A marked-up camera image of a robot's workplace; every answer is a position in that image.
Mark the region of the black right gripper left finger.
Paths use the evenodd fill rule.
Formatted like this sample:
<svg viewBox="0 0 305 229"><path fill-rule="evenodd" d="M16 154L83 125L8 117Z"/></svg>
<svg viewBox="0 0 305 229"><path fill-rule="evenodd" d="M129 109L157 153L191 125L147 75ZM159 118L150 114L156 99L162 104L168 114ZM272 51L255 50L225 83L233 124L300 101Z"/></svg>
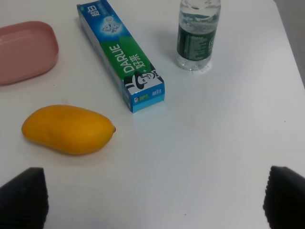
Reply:
<svg viewBox="0 0 305 229"><path fill-rule="evenodd" d="M43 168L30 167L0 187L2 229L42 229L48 211Z"/></svg>

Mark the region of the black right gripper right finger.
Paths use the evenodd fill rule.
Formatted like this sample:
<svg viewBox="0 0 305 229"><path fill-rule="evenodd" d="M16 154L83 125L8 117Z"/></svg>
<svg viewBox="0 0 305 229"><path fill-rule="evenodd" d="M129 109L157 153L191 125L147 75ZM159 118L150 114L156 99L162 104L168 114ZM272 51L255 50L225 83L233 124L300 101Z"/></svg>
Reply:
<svg viewBox="0 0 305 229"><path fill-rule="evenodd" d="M303 229L305 178L287 167L272 166L263 209L271 229Z"/></svg>

